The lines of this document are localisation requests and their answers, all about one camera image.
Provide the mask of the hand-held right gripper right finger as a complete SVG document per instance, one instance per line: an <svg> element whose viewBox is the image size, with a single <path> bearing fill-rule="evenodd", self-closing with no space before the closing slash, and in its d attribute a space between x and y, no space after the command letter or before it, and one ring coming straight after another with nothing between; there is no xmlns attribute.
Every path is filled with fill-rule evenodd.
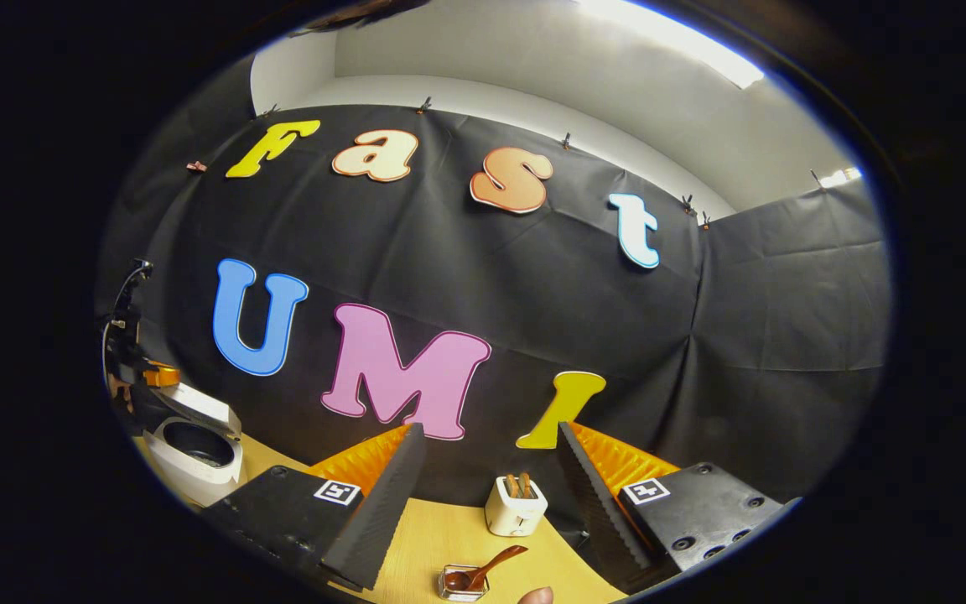
<svg viewBox="0 0 966 604"><path fill-rule="evenodd" d="M600 573L616 588L689 572L786 509L717 464L678 469L575 422L559 422L557 452Z"/></svg>

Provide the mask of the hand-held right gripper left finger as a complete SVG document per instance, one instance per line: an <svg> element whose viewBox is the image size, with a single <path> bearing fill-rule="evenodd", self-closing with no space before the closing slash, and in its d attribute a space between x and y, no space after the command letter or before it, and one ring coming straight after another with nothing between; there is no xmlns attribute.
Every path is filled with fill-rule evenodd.
<svg viewBox="0 0 966 604"><path fill-rule="evenodd" d="M203 509L215 531L300 580L375 587L421 473L418 422L299 471L276 464Z"/></svg>

